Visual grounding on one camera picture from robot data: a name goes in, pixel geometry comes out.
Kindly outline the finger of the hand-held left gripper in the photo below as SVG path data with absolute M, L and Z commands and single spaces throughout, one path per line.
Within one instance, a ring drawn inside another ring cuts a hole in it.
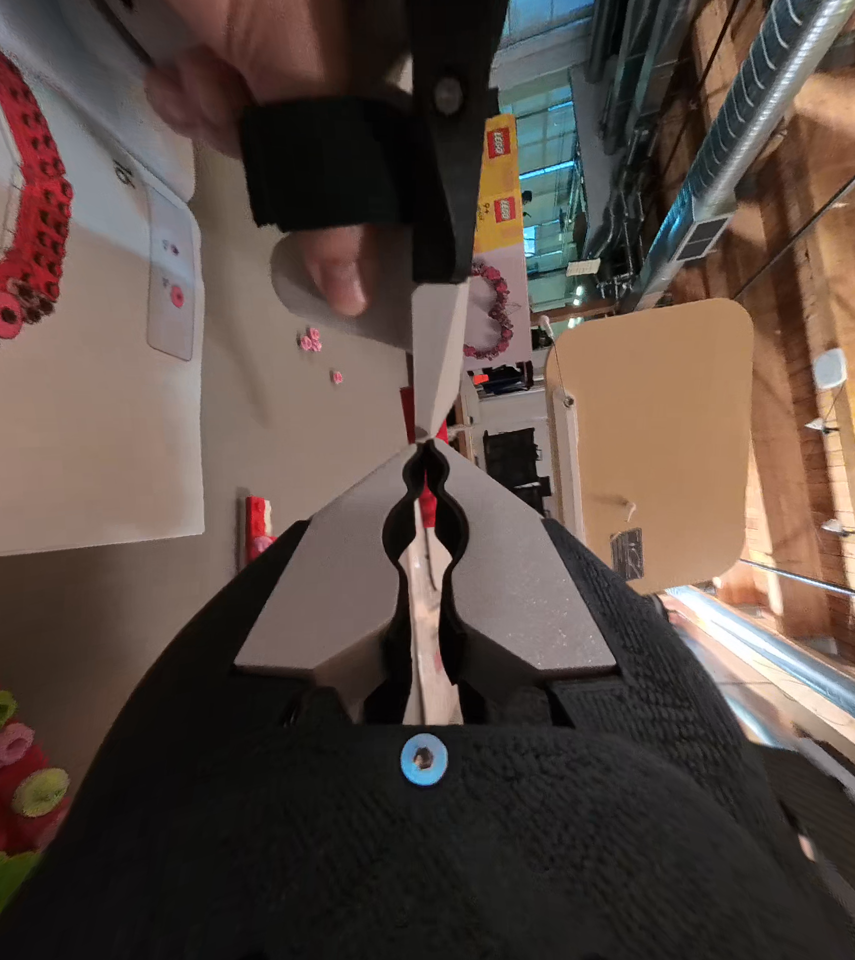
M 413 441 L 434 438 L 454 406 L 461 383 L 469 281 L 416 285 L 411 276 L 411 229 L 389 227 L 376 240 L 377 284 L 365 312 L 338 316 L 311 279 L 297 241 L 286 236 L 271 256 L 280 302 L 313 326 L 341 325 L 349 334 L 404 350 L 412 358 Z

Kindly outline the person's left hand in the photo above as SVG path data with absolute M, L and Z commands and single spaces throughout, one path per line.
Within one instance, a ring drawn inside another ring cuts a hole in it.
M 349 31 L 353 2 L 176 1 L 195 45 L 144 80 L 146 99 L 177 135 L 242 158 L 248 107 L 352 92 L 361 80 Z M 320 296 L 341 317 L 370 306 L 379 270 L 376 229 L 346 225 L 294 235 Z

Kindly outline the white instruction booklet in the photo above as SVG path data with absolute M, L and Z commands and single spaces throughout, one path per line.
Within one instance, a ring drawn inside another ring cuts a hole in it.
M 0 556 L 204 531 L 194 149 L 163 2 L 0 2 Z

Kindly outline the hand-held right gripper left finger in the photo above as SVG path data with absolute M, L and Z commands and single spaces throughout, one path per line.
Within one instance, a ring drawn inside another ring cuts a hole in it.
M 353 721 L 390 677 L 400 629 L 410 650 L 402 558 L 417 534 L 421 443 L 403 448 L 318 510 L 235 656 L 241 671 L 334 690 Z

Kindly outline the silver ventilation duct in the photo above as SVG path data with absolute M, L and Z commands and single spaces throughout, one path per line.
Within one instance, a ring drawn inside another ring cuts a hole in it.
M 619 314 L 655 306 L 682 266 L 718 245 L 738 184 L 854 11 L 855 1 L 771 3 Z

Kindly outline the beige board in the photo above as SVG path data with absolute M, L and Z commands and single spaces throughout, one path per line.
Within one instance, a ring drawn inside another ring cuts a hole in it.
M 709 298 L 586 320 L 546 356 L 562 522 L 637 594 L 742 555 L 753 343 L 746 309 Z

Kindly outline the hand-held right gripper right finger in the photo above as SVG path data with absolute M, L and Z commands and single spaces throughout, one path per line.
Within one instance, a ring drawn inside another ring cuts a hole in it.
M 424 444 L 435 498 L 438 661 L 454 723 L 485 723 L 521 690 L 615 677 L 618 665 L 546 520 L 441 440 Z

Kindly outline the yellow lego box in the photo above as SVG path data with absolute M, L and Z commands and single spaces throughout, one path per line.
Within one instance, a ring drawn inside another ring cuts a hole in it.
M 518 365 L 531 359 L 530 298 L 517 122 L 487 119 L 473 235 L 463 368 Z

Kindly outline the red and white lego piece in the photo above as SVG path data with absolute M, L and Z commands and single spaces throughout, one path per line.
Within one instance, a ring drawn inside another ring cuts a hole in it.
M 274 544 L 272 507 L 263 497 L 247 495 L 242 500 L 241 560 L 248 566 Z

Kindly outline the black cabinet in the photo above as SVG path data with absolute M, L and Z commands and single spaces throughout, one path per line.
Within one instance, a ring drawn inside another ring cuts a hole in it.
M 541 517 L 552 515 L 551 466 L 532 426 L 491 433 L 482 438 L 486 473 Z

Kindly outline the red lego strip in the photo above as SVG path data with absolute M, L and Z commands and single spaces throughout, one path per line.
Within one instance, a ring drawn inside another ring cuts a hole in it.
M 413 445 L 418 442 L 416 436 L 416 427 L 414 423 L 414 393 L 413 387 L 404 387 L 399 390 L 401 410 L 404 418 L 404 427 L 406 432 L 406 439 L 409 445 Z M 435 435 L 435 439 L 443 443 L 449 443 L 449 431 L 447 421 L 442 421 L 442 424 Z

